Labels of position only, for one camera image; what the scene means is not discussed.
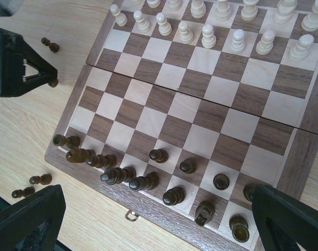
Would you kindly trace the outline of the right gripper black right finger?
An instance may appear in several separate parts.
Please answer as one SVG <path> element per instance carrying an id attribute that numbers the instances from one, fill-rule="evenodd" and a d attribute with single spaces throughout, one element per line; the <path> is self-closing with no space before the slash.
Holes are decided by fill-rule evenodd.
<path id="1" fill-rule="evenodd" d="M 265 250 L 318 250 L 318 211 L 269 186 L 252 192 L 252 212 Z"/>

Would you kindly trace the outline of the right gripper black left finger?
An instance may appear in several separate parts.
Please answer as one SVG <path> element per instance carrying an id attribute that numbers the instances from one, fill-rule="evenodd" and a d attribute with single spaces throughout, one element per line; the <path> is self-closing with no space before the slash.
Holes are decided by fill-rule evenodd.
<path id="1" fill-rule="evenodd" d="M 49 185 L 0 211 L 0 250 L 53 250 L 66 203 L 61 185 Z"/>

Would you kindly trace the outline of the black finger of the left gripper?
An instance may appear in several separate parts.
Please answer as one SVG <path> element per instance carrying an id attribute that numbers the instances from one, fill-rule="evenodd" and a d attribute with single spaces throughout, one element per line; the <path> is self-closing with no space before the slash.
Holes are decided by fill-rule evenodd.
<path id="1" fill-rule="evenodd" d="M 19 97 L 57 79 L 58 71 L 23 36 L 0 28 L 0 97 Z"/>

